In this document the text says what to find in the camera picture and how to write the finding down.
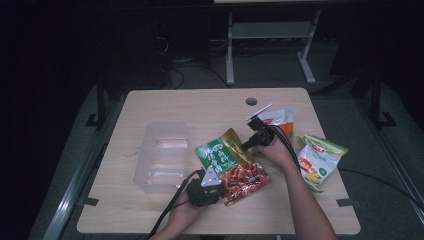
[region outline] table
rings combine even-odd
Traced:
[[[245,100],[256,98],[249,106]],[[201,167],[194,149],[229,128],[246,141],[252,130],[245,119],[273,103],[268,111],[293,107],[295,110],[294,148],[303,144],[302,134],[324,137],[321,125],[302,88],[256,88],[211,90],[157,90],[130,92],[123,106],[101,166],[89,193],[96,206],[85,205],[77,229],[82,233],[149,233],[172,197],[149,199],[132,175],[146,126],[155,121],[183,120],[189,129],[188,172]],[[187,234],[295,234],[287,187],[282,172],[265,159],[259,159],[272,183],[231,205],[222,201],[209,206]],[[339,172],[323,184],[324,193],[315,194],[337,234],[353,235],[360,225],[352,206],[339,207],[338,199],[348,198]]]

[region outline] transparent box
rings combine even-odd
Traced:
[[[146,192],[175,192],[186,178],[188,137],[183,121],[150,123],[140,146],[134,183]]]

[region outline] white and green snack bag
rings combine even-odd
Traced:
[[[302,176],[312,190],[323,192],[318,187],[334,171],[349,149],[324,138],[309,135],[300,138],[306,145],[297,155]]]

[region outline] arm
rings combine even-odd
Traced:
[[[187,193],[184,191],[178,197],[175,202],[175,206],[184,203],[171,210],[168,217],[168,223],[164,228],[157,232],[150,239],[152,240],[170,240],[177,238],[184,230],[190,227],[197,216],[206,207],[196,207],[191,205],[190,202],[185,203],[188,200]]]
[[[299,239],[336,239],[333,227],[304,182],[287,148],[275,138],[269,146],[257,146],[269,160],[283,170],[289,192],[294,228]]]

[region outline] wooden tabletop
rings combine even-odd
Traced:
[[[247,98],[258,104],[249,106]],[[253,131],[245,119],[269,103],[268,111],[294,108],[294,148],[303,134],[324,137],[308,93],[302,88],[154,90],[129,93],[105,152],[77,229],[82,233],[149,233],[173,194],[145,193],[132,181],[140,144],[149,123],[182,120],[189,129],[187,172],[201,168],[194,149],[233,128],[242,141]],[[294,234],[287,187],[282,172],[266,159],[258,160],[272,182],[236,202],[209,206],[188,234]],[[353,207],[339,207],[348,195],[339,172],[334,171],[314,194],[337,234],[353,235],[360,225]]]

